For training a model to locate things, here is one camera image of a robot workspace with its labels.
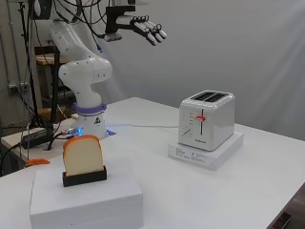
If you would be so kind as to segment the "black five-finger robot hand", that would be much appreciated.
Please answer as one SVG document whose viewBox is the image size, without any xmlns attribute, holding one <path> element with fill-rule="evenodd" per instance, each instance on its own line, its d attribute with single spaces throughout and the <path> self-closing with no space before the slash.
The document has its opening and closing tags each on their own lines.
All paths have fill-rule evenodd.
<svg viewBox="0 0 305 229">
<path fill-rule="evenodd" d="M 161 24 L 154 24 L 149 15 L 132 15 L 135 6 L 106 7 L 107 23 L 103 39 L 107 42 L 122 39 L 119 30 L 133 31 L 144 37 L 153 46 L 161 43 L 168 35 Z"/>
</svg>

